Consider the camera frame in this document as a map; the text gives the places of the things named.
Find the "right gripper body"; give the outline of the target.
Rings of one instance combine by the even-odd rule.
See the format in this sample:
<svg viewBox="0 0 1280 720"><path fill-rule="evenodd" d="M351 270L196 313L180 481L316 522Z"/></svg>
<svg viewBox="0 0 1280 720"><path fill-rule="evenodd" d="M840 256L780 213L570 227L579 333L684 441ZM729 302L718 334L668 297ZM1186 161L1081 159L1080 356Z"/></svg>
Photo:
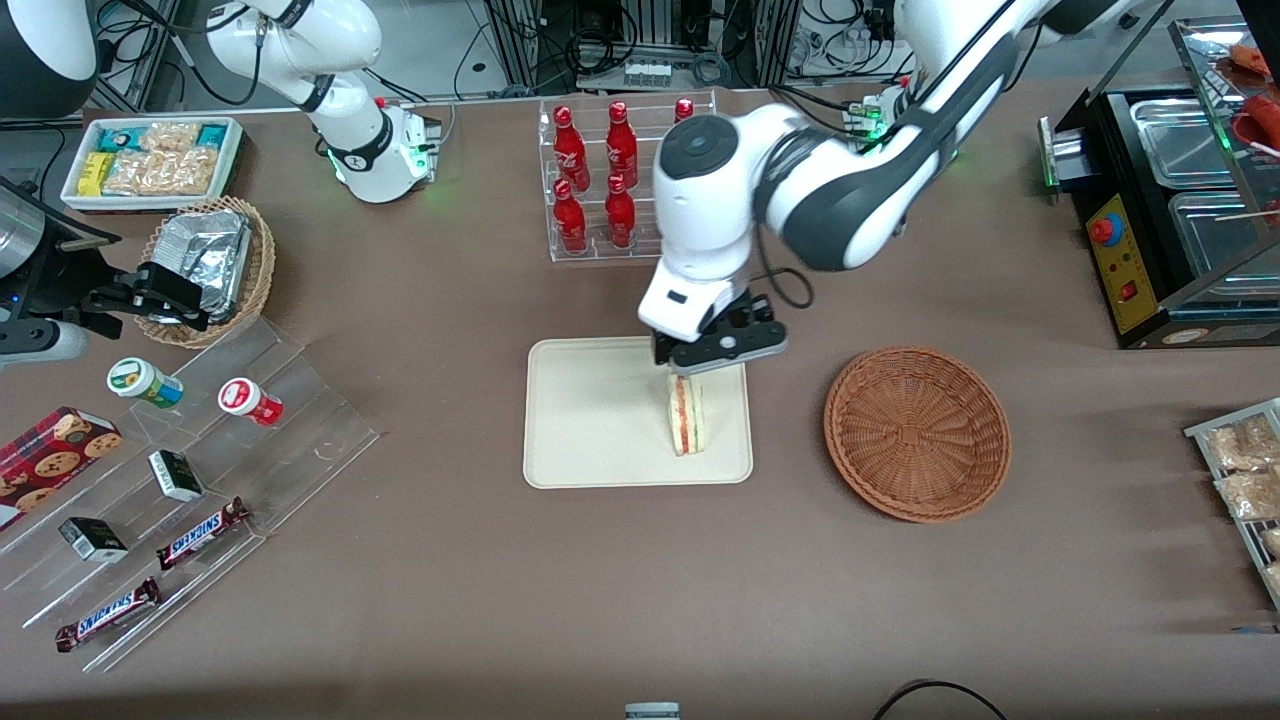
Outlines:
<svg viewBox="0 0 1280 720"><path fill-rule="evenodd" d="M45 318L68 323L118 323L90 306L90 295L113 286L118 269L100 249L120 236L47 208L23 188L3 182L3 322Z"/></svg>

